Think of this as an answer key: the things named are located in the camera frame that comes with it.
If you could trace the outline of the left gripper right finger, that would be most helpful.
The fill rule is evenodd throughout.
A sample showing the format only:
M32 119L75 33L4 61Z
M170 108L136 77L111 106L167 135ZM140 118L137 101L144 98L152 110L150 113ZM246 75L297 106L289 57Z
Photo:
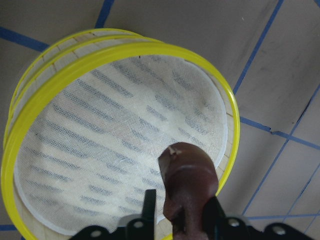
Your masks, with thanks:
M203 229L210 240L306 240L308 236L284 223L271 223L262 231L246 218L227 216L217 197L212 197L203 210Z

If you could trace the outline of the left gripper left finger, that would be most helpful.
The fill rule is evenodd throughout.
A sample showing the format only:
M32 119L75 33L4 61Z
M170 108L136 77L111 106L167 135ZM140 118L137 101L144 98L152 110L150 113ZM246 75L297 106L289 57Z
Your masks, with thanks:
M90 225L72 236L73 240L153 240L155 238L156 190L147 189L142 211L122 217L115 231Z

